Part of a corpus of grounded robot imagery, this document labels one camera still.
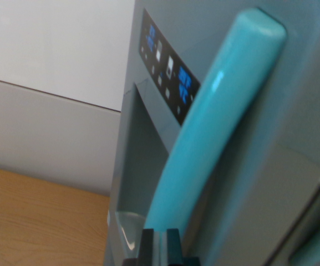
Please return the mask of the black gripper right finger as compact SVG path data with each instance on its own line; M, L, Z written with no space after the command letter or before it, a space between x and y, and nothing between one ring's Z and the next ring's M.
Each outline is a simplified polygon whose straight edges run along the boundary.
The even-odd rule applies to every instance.
M167 229L161 237L160 265L200 266L199 257L184 257L178 229Z

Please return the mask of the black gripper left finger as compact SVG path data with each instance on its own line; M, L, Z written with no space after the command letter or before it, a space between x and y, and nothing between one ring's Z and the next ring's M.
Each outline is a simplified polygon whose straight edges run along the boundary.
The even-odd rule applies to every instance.
M160 236L153 229L143 229L138 256L126 258L122 266L131 265L160 265Z

